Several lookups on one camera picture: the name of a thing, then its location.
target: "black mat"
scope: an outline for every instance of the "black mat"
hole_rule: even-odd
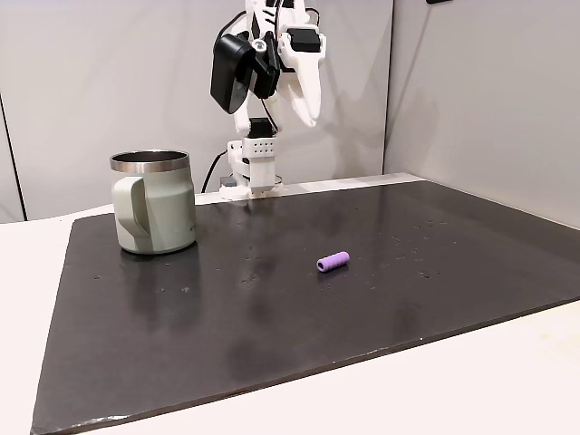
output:
[[[342,250],[348,268],[316,271]],[[81,219],[32,433],[224,399],[579,296],[580,232],[426,181],[198,207],[198,244],[168,256],[122,252],[112,215]]]

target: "table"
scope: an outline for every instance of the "table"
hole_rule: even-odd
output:
[[[288,186],[285,195],[413,182],[406,174]],[[198,195],[199,205],[218,202]],[[0,226],[2,433],[26,434],[77,218]],[[159,433],[577,433],[580,303],[98,435]]]

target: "white wall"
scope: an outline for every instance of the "white wall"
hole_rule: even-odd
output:
[[[570,0],[396,0],[386,170],[580,227],[579,17]]]
[[[0,224],[24,220],[10,148],[0,109]]]
[[[379,174],[392,0],[307,3],[328,37],[323,115],[309,130],[288,111],[277,172],[285,183]],[[124,150],[189,151],[199,191],[237,138],[209,84],[216,34],[243,8],[244,0],[0,0],[0,83],[29,217],[109,203],[108,158]],[[229,175],[222,160],[210,190]]]

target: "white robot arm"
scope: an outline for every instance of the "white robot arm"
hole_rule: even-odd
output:
[[[234,114],[237,133],[243,137],[227,145],[233,174],[220,190],[226,198],[276,193],[282,101],[290,103],[305,125],[316,125],[326,38],[310,20],[304,0],[246,0],[246,19],[223,34],[227,26],[216,40],[211,94]],[[251,96],[261,100],[265,118],[249,116]]]

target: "purple cylinder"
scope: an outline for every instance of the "purple cylinder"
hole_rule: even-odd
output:
[[[326,256],[325,258],[321,258],[316,262],[316,266],[321,272],[328,272],[335,269],[336,267],[345,265],[349,261],[351,261],[351,258],[347,252],[339,252],[333,256]]]

